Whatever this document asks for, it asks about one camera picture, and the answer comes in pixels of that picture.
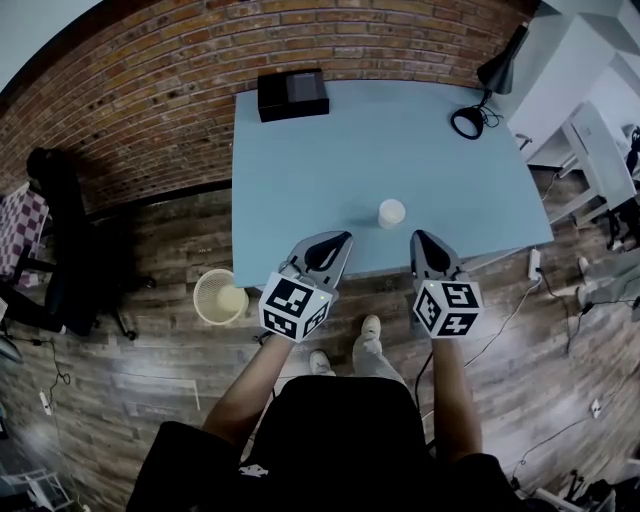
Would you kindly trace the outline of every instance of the white cube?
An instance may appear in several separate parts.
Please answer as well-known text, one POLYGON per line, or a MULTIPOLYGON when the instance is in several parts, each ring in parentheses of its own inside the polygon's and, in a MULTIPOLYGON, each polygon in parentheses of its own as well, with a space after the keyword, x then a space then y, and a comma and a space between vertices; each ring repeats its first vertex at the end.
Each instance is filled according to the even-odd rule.
POLYGON ((327 318, 333 295, 272 272, 260 298, 260 325, 301 342, 327 318))
POLYGON ((425 280, 413 311, 431 338, 465 338, 482 314, 477 283, 425 280))

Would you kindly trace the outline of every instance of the shoe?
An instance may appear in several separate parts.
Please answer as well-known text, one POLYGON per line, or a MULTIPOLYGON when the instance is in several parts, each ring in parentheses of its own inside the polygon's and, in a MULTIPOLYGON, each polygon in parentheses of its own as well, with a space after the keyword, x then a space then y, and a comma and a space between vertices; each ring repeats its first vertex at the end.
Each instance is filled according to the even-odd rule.
POLYGON ((589 304, 589 294, 591 293, 591 287, 588 285, 578 286, 576 289, 576 298, 578 299, 578 304, 582 309, 585 308, 587 304, 589 304))
POLYGON ((362 322, 362 329, 360 332, 362 334, 373 333, 376 335, 377 339, 380 339, 380 331, 382 330, 382 325, 380 324, 380 319, 376 315, 369 315, 362 322))
POLYGON ((331 372, 331 363, 322 350, 314 350, 309 356, 311 375, 324 375, 331 372))
POLYGON ((578 267, 580 268, 580 273, 582 274, 582 280, 585 284, 591 282, 591 279, 587 277, 587 273, 589 272, 589 261, 584 256, 580 256, 578 258, 578 267))

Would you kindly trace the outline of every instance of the white cup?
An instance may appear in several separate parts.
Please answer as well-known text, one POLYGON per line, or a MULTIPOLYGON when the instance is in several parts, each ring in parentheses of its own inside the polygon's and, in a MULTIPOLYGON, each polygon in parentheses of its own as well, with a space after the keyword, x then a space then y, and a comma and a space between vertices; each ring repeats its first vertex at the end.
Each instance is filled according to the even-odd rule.
POLYGON ((393 229, 403 220, 407 211, 404 205, 397 199, 382 201, 378 211, 378 224, 384 229, 393 229))

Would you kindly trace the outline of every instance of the office chair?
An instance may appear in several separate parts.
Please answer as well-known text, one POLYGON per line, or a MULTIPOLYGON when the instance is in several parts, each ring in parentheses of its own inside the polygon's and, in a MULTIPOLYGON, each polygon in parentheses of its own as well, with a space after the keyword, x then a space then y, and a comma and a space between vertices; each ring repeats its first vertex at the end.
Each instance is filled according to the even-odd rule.
MULTIPOLYGON (((121 246, 107 243, 87 221, 77 176, 62 151, 33 150, 27 160, 27 172, 37 180, 49 205, 56 264, 30 258, 30 248, 24 248, 12 284, 18 283, 25 269, 51 272, 45 304, 40 306, 10 285, 0 283, 0 298, 8 304, 5 316, 52 332, 68 328, 87 336, 99 324, 98 311, 105 309, 122 334, 134 340, 137 334, 125 328, 117 310, 120 295, 131 287, 119 266, 121 246)), ((135 281, 155 287, 149 277, 135 281)))

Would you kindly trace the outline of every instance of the checkered cushion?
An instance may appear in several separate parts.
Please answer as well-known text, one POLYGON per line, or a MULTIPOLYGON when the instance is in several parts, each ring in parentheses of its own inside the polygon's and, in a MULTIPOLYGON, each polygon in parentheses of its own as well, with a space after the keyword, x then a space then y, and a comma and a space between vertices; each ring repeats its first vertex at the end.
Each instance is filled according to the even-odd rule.
MULTIPOLYGON (((40 234, 49 207, 44 198, 29 190, 25 183, 0 203, 0 276, 11 277, 22 249, 30 245, 29 255, 37 256, 40 234)), ((24 272, 21 284, 37 283, 36 274, 24 272)))

